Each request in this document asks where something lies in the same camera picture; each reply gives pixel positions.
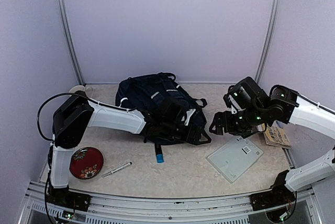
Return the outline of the grey white book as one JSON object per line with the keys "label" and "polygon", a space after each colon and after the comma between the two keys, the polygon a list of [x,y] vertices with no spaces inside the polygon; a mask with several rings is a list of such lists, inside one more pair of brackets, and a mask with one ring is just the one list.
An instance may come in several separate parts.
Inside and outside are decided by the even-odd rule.
{"label": "grey white book", "polygon": [[207,161],[230,184],[234,183],[262,155],[263,151],[249,138],[234,137],[206,157]]}

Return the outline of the navy blue student backpack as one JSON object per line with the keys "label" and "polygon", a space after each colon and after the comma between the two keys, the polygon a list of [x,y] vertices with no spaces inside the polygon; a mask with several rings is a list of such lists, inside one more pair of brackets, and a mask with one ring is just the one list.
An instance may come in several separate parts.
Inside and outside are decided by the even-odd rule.
{"label": "navy blue student backpack", "polygon": [[143,113],[146,125],[140,134],[159,145],[187,143],[183,140],[182,117],[189,109],[196,109],[189,125],[206,131],[203,108],[207,101],[191,97],[175,79],[174,74],[166,72],[130,77],[120,82],[115,97],[117,106]]}

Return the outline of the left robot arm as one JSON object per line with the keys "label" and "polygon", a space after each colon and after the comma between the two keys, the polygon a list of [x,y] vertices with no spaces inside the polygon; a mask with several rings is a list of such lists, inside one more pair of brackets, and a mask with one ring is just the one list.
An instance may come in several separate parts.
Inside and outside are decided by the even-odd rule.
{"label": "left robot arm", "polygon": [[206,102],[188,95],[172,95],[158,99],[157,94],[137,103],[122,97],[109,105],[89,98],[84,91],[66,93],[66,100],[52,116],[49,138],[45,203],[83,210],[88,209],[90,196],[69,188],[72,162],[84,162],[77,174],[82,179],[95,176],[103,167],[100,155],[92,155],[84,143],[95,148],[108,143],[119,144],[122,138],[134,144],[140,138],[159,145],[210,142],[203,114]]}

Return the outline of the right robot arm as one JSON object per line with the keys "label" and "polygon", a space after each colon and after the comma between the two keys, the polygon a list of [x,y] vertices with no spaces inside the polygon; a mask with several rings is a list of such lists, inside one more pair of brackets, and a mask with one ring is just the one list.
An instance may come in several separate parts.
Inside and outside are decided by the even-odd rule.
{"label": "right robot arm", "polygon": [[[334,110],[285,86],[274,85],[267,94],[248,76],[230,86],[223,99],[229,110],[215,113],[209,127],[215,135],[229,133],[246,138],[256,133],[257,126],[271,126],[280,121],[334,138]],[[257,211],[293,202],[299,189],[332,175],[334,149],[297,169],[280,172],[269,191],[250,196],[252,209]]]}

